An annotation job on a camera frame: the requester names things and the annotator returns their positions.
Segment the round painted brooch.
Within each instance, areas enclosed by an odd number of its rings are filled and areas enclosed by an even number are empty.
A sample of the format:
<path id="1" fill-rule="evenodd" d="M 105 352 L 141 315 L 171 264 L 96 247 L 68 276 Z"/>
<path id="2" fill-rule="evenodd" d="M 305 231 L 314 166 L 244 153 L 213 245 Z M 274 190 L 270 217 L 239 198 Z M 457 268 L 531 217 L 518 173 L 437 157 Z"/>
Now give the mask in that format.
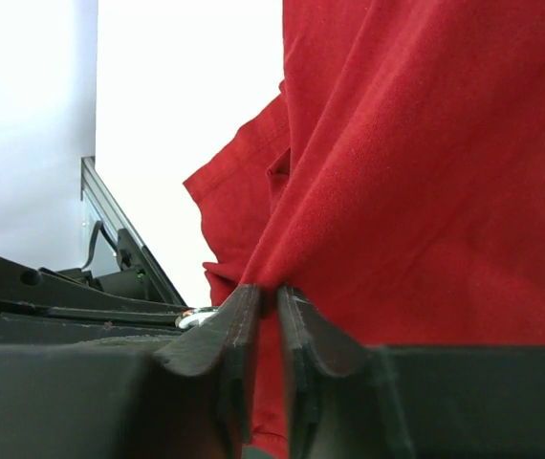
<path id="1" fill-rule="evenodd" d="M 217 312 L 217 307 L 187 309 L 177 316 L 175 326 L 180 330 L 189 330 L 193 327 L 200 326 L 211 317 L 214 317 Z"/>

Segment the red t-shirt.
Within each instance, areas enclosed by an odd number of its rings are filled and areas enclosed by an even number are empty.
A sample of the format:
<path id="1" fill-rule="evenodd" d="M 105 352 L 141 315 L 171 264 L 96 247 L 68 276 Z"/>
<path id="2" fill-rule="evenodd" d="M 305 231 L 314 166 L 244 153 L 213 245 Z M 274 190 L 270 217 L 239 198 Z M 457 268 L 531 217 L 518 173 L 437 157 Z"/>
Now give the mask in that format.
<path id="1" fill-rule="evenodd" d="M 251 448 L 288 452 L 277 292 L 366 347 L 545 347 L 545 1 L 287 1 L 277 97 L 185 181 L 211 301 L 264 305 Z"/>

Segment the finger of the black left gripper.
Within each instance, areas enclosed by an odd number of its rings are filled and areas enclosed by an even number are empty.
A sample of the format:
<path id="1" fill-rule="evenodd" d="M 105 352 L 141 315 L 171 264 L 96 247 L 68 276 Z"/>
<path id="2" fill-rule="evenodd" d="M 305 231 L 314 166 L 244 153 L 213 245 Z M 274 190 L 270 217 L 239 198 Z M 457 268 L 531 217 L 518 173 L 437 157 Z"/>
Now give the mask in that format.
<path id="1" fill-rule="evenodd" d="M 0 344 L 175 337 L 187 308 L 86 287 L 0 257 Z"/>

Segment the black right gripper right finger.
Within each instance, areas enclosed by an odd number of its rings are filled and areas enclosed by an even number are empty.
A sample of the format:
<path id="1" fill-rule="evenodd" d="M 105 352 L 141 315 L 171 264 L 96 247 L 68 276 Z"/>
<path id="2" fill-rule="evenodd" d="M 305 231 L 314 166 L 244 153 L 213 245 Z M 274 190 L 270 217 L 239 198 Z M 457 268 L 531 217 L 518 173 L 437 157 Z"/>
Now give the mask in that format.
<path id="1" fill-rule="evenodd" d="M 545 458 L 545 347 L 359 344 L 277 292 L 293 458 Z"/>

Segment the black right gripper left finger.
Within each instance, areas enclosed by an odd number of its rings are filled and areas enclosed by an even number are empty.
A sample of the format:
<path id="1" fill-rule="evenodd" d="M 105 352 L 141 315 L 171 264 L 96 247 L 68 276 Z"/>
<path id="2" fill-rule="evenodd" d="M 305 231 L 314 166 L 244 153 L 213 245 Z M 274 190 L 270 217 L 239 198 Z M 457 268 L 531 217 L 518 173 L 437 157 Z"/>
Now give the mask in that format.
<path id="1" fill-rule="evenodd" d="M 0 345 L 0 458 L 238 458 L 261 292 L 174 339 Z"/>

